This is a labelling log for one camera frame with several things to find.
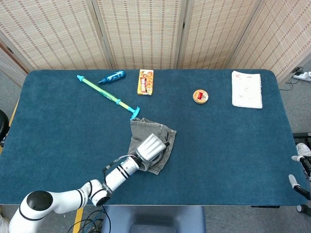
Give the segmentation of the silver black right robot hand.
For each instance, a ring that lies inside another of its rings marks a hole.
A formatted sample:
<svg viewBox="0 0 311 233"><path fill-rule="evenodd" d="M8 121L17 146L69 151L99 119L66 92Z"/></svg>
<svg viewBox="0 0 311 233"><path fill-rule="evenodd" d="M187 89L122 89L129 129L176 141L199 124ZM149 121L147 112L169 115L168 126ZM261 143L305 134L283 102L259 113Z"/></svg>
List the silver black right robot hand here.
<svg viewBox="0 0 311 233"><path fill-rule="evenodd" d="M299 162L303 167L303 172L308 179L309 189L304 189L297 182L293 174L289 174L289 182L297 193L305 197L307 200L311 200L311 149L304 143L298 143L296 145L297 156L292 156L292 160Z"/></svg>

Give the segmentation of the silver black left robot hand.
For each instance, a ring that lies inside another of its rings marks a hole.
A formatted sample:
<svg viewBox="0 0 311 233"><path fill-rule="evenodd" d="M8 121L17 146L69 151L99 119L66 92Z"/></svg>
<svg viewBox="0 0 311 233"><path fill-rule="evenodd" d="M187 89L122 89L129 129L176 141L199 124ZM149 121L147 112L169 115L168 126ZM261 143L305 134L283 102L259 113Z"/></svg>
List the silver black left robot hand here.
<svg viewBox="0 0 311 233"><path fill-rule="evenodd" d="M154 133L151 133L145 140L137 145L135 152L138 158L143 162L152 162L159 154L161 154L170 142L163 142Z"/></svg>

